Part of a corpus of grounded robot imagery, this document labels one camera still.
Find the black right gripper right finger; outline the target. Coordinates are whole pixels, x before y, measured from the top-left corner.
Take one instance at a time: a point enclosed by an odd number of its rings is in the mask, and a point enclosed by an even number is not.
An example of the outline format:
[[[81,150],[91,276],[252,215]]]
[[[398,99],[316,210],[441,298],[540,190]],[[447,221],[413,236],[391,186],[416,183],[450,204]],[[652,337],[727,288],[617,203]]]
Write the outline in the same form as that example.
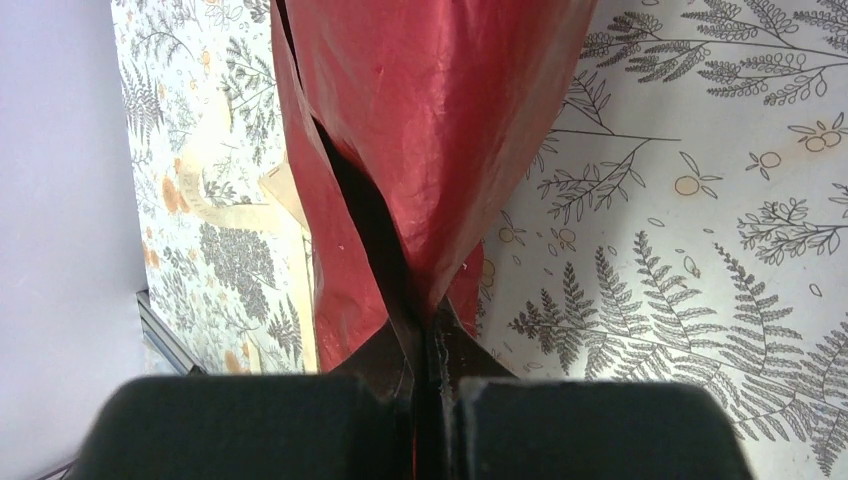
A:
[[[748,479],[726,415],[678,383],[524,380],[448,301],[427,326],[427,479]]]

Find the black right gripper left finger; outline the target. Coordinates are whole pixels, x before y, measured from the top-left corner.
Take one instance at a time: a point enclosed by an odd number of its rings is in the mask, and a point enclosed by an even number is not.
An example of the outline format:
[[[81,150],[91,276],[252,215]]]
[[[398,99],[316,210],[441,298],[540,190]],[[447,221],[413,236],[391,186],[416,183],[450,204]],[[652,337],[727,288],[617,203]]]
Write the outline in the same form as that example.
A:
[[[409,479],[403,352],[381,327],[314,375],[146,376],[104,404],[74,479]]]

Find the cream printed ribbon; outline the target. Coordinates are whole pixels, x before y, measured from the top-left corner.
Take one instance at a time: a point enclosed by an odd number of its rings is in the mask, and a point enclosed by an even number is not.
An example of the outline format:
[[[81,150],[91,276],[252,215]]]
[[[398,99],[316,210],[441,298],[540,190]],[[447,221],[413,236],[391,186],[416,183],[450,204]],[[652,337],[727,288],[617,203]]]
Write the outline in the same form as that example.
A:
[[[268,232],[283,240],[288,271],[293,276],[293,306],[299,315],[303,362],[307,373],[319,370],[314,327],[314,278],[311,267],[311,234],[301,205],[288,156],[258,180],[266,204],[217,207],[200,194],[205,158],[182,154],[178,178],[183,198],[200,219],[218,227]]]

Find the dark maroon wrapping paper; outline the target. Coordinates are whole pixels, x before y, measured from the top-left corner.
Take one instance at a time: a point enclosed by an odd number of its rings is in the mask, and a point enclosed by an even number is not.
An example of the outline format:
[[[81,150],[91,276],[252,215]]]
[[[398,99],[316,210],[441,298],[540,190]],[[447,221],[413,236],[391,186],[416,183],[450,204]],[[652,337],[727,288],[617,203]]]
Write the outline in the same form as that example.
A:
[[[529,169],[571,83],[591,1],[275,1],[272,53],[288,160],[310,227],[318,361],[386,321],[328,151],[391,211],[432,310],[471,321],[481,239]]]

